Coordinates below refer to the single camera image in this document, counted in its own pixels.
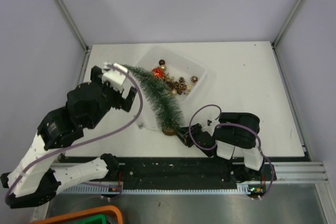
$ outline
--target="white table surface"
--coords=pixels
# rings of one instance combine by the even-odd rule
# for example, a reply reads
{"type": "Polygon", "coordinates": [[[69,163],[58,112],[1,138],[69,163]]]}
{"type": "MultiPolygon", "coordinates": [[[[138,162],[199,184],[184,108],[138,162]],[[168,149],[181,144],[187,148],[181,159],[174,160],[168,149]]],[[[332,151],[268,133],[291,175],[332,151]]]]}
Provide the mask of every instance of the white table surface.
{"type": "MultiPolygon", "coordinates": [[[[225,112],[250,112],[260,118],[259,136],[266,155],[304,156],[268,41],[94,45],[84,81],[90,80],[94,65],[102,67],[105,61],[134,65],[154,46],[182,53],[207,68],[207,78],[196,97],[182,107],[186,122],[197,109],[209,103],[218,104],[225,112]]],[[[94,130],[85,130],[84,138],[78,142],[125,125],[138,111],[138,104],[136,98],[130,113],[111,109],[94,130]]],[[[216,108],[205,109],[193,123],[203,125],[217,114],[216,108]]],[[[195,146],[188,148],[175,136],[139,129],[136,124],[114,136],[68,151],[66,155],[99,156],[103,153],[119,157],[205,157],[195,146]]],[[[241,154],[236,148],[234,156],[241,154]]]]}

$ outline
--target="clear plastic bin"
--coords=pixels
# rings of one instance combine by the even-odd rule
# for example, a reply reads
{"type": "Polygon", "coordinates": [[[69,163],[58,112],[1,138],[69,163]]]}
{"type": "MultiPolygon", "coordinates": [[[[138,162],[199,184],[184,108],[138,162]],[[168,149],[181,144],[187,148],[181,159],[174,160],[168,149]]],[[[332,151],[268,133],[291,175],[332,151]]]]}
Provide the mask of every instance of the clear plastic bin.
{"type": "MultiPolygon", "coordinates": [[[[153,68],[159,66],[161,59],[165,60],[166,63],[167,70],[165,73],[169,73],[170,77],[174,76],[174,81],[178,81],[179,77],[183,77],[186,80],[186,84],[192,86],[191,92],[188,95],[176,95],[180,105],[187,105],[193,99],[196,99],[197,90],[205,80],[207,69],[200,63],[192,60],[191,57],[159,46],[151,48],[135,65],[151,71],[153,68]],[[191,81],[192,76],[198,77],[196,85],[193,85],[191,81]]],[[[139,127],[145,127],[149,130],[161,130],[147,101],[144,102],[144,108],[137,120],[137,124],[139,127]]]]}

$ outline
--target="metal frame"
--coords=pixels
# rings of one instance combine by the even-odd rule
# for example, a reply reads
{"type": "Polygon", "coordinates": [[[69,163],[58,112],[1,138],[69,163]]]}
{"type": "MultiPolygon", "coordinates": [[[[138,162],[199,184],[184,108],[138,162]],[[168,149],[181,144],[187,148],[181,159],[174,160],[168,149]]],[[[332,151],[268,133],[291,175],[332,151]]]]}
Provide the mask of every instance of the metal frame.
{"type": "Polygon", "coordinates": [[[67,23],[68,27],[70,28],[72,34],[77,39],[78,43],[81,45],[82,49],[86,53],[88,51],[88,46],[85,43],[82,35],[80,34],[80,31],[78,30],[74,20],[72,19],[68,8],[65,6],[63,0],[54,0],[55,4],[57,5],[59,11],[61,12],[65,22],[67,23]]]}
{"type": "MultiPolygon", "coordinates": [[[[72,31],[73,35],[77,39],[78,43],[81,45],[85,52],[85,56],[83,58],[83,63],[81,67],[80,76],[78,78],[78,83],[83,81],[88,60],[90,57],[90,50],[87,44],[85,43],[82,35],[80,34],[80,31],[78,30],[75,22],[71,18],[71,15],[66,8],[64,2],[62,0],[54,0],[57,7],[59,8],[64,20],[68,24],[70,30],[72,31]]],[[[295,105],[295,101],[293,99],[292,93],[290,91],[290,85],[288,82],[288,79],[286,78],[284,68],[281,63],[281,57],[279,55],[279,52],[277,50],[277,46],[281,42],[282,38],[286,34],[288,28],[294,21],[298,11],[300,11],[302,5],[304,4],[305,0],[297,0],[296,3],[293,6],[292,11],[289,13],[286,21],[284,22],[281,30],[279,31],[276,39],[272,43],[275,59],[278,64],[279,72],[282,78],[282,81],[284,83],[285,91],[288,97],[288,101],[292,110],[292,114],[298,129],[298,133],[301,139],[302,144],[304,147],[307,148],[309,153],[309,143],[305,141],[305,134],[302,130],[300,119],[299,119],[299,113],[297,112],[297,107],[295,105]]],[[[64,164],[54,164],[54,167],[61,166],[64,164]]],[[[336,224],[336,205],[333,199],[333,193],[328,181],[328,177],[325,173],[324,166],[322,162],[279,162],[274,163],[275,169],[277,172],[278,180],[275,182],[275,184],[304,184],[304,183],[310,183],[315,184],[317,193],[321,202],[321,206],[323,208],[324,214],[326,216],[326,219],[328,223],[335,223],[336,224]]],[[[43,206],[37,207],[34,210],[34,214],[32,217],[32,220],[36,221],[39,219],[44,219],[46,216],[46,212],[48,209],[49,204],[45,204],[43,206]]]]}
{"type": "Polygon", "coordinates": [[[286,18],[286,21],[284,22],[283,26],[280,29],[280,32],[278,33],[276,39],[273,42],[273,44],[274,44],[275,47],[277,47],[279,45],[281,39],[285,35],[285,33],[286,33],[287,29],[289,28],[289,26],[294,21],[296,15],[298,13],[298,11],[301,9],[301,7],[303,6],[304,2],[305,2],[305,0],[297,0],[295,2],[292,11],[289,13],[288,17],[286,18]]]}

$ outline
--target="green container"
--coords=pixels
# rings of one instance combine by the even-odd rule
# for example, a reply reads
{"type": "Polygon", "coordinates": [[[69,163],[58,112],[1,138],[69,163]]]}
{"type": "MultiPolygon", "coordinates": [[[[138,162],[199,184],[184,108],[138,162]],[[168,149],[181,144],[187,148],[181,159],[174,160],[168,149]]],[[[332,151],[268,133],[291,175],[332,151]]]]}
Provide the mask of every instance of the green container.
{"type": "Polygon", "coordinates": [[[106,217],[105,215],[95,215],[80,222],[76,222],[76,224],[106,224],[106,217]]]}

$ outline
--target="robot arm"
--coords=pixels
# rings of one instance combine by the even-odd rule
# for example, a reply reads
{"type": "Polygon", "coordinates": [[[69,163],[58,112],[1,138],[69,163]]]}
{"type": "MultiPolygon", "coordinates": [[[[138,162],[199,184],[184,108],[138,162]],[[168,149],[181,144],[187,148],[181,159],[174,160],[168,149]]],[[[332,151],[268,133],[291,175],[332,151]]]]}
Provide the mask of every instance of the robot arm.
{"type": "MultiPolygon", "coordinates": [[[[219,116],[220,123],[228,123],[226,127],[215,127],[213,135],[202,131],[202,126],[197,123],[191,126],[191,134],[197,146],[208,157],[217,155],[218,157],[230,160],[236,147],[241,149],[244,156],[244,164],[247,168],[259,171],[263,164],[264,158],[256,146],[256,137],[246,129],[229,124],[239,124],[249,128],[253,132],[259,133],[260,119],[251,113],[221,113],[219,116]]],[[[180,128],[177,136],[181,142],[191,147],[194,145],[188,127],[180,128]]]]}
{"type": "MultiPolygon", "coordinates": [[[[128,72],[119,64],[114,66],[128,72]]],[[[71,168],[51,170],[50,166],[58,156],[55,154],[33,165],[26,173],[23,169],[42,156],[71,146],[83,137],[83,128],[94,129],[111,108],[129,112],[137,91],[132,87],[124,99],[125,79],[126,76],[118,71],[111,69],[103,72],[93,67],[91,82],[78,85],[67,94],[65,107],[45,116],[19,165],[13,172],[1,176],[5,188],[22,176],[7,199],[11,208],[40,206],[71,186],[117,174],[119,165],[112,154],[103,154],[94,161],[71,168]]]]}

